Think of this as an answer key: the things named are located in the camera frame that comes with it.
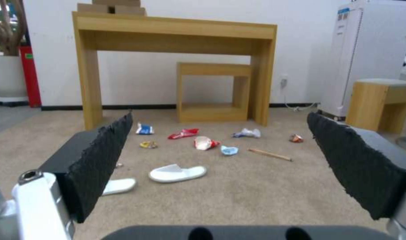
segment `wooden console table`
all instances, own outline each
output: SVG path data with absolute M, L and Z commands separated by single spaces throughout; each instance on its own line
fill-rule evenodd
M 266 126 L 276 25 L 104 13 L 72 13 L 84 124 L 102 122 L 98 50 L 251 56 L 249 118 Z

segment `white air purifier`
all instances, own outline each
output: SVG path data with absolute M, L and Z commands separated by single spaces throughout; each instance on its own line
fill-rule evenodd
M 358 79 L 399 79 L 406 56 L 406 1 L 358 0 L 341 6 L 319 110 L 346 117 Z

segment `table leg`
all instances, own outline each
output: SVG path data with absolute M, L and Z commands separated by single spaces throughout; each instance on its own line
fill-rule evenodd
M 101 88 L 99 85 L 98 53 L 92 32 L 75 31 L 81 100 L 86 130 L 102 122 Z
M 263 126 L 268 122 L 275 44 L 270 40 L 255 41 L 250 59 L 252 80 L 248 116 Z

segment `cushioned stool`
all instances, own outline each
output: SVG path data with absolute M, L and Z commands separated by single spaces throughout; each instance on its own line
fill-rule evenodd
M 354 83 L 346 123 L 400 134 L 406 118 L 406 81 L 362 79 Z

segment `floor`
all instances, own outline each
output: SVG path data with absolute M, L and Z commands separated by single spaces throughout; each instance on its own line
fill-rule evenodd
M 41 112 L 39 108 L 30 108 L 28 106 L 18 106 L 14 108 L 0 106 L 0 132 L 39 112 Z
M 104 111 L 106 121 L 127 111 Z M 335 179 L 306 124 L 308 111 L 271 108 L 268 127 L 254 122 L 179 124 L 174 110 L 133 111 L 134 127 L 153 125 L 155 135 L 128 136 L 112 179 L 133 177 L 128 193 L 101 197 L 75 239 L 100 239 L 130 225 L 359 225 L 384 231 L 386 220 L 373 221 Z M 168 140 L 182 128 L 237 146 L 239 154 L 224 157 L 220 149 L 199 151 L 192 138 Z M 261 139 L 231 138 L 243 127 L 260 128 Z M 75 132 L 84 129 L 81 111 L 44 111 L 0 132 L 0 188 L 6 197 L 18 176 L 39 167 Z M 291 134 L 304 143 L 290 143 Z M 155 140 L 158 149 L 139 143 Z M 287 162 L 248 152 L 250 147 L 287 155 Z M 159 184 L 148 173 L 167 164 L 203 165 L 206 176 Z

